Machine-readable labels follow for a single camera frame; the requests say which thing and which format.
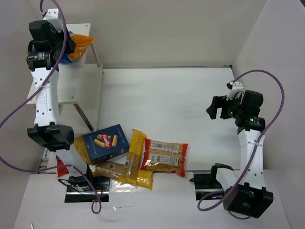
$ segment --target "barcode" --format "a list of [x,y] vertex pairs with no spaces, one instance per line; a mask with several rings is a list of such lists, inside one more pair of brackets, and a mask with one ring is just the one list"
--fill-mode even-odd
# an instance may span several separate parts
[[115,165],[114,165],[114,164],[110,164],[110,163],[109,163],[109,164],[107,165],[107,168],[114,169],[114,168],[115,168]]
[[128,165],[129,165],[129,160],[126,160],[126,162],[125,162],[125,168],[127,168],[128,167]]

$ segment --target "cardboard box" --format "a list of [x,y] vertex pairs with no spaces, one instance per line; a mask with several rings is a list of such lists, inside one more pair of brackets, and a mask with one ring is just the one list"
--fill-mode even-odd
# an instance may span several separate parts
[[129,149],[120,124],[83,135],[83,139],[92,165],[127,153]]

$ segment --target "white tabletop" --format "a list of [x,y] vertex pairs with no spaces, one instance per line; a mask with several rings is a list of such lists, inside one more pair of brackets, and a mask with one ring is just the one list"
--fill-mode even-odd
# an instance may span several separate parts
[[[15,223],[15,229],[108,228],[108,229],[289,229],[272,172],[264,172],[274,202],[259,219],[238,220],[222,206],[209,212],[197,209],[194,184],[176,174],[154,174],[153,190],[111,182],[110,202],[94,215],[91,203],[64,203],[65,186],[55,174],[31,175]],[[204,201],[202,207],[216,200]]]
[[[69,31],[75,34],[89,36],[90,24],[68,24]],[[80,87],[85,66],[87,52],[70,64],[59,65],[59,79],[58,79],[58,103],[59,104],[75,104],[79,100]],[[34,82],[31,85],[28,98],[35,92]],[[36,104],[36,97],[28,104]]]
[[[121,124],[164,142],[188,143],[186,169],[210,170],[215,163],[240,168],[234,119],[211,120],[213,96],[227,95],[230,68],[104,69],[100,129]],[[111,159],[124,164],[126,155]]]

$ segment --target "wall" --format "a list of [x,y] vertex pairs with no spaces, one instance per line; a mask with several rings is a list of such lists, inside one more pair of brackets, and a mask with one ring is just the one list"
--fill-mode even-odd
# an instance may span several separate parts
[[[26,1],[1,1],[1,120],[26,99],[32,82],[26,64],[26,50],[31,39],[28,22],[34,20],[36,17]],[[0,130],[0,155],[13,165],[38,167],[40,148],[27,136],[27,128],[33,126],[34,117],[33,106],[25,106]],[[16,172],[0,163],[0,228],[13,228],[28,179],[29,174]]]
[[[300,0],[268,0],[233,67],[235,76],[251,69],[270,71],[285,89],[283,111],[266,134],[264,162],[274,172],[292,229],[305,224],[304,22]],[[246,76],[243,82],[264,95],[261,117],[269,122],[280,104],[277,84],[262,73]]]
[[106,68],[233,64],[265,1],[57,0],[68,23],[91,23]]

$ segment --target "pasta box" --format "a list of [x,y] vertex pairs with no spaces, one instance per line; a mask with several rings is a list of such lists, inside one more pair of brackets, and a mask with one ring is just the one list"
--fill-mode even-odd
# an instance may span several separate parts
[[92,165],[127,153],[129,143],[120,124],[83,135]]

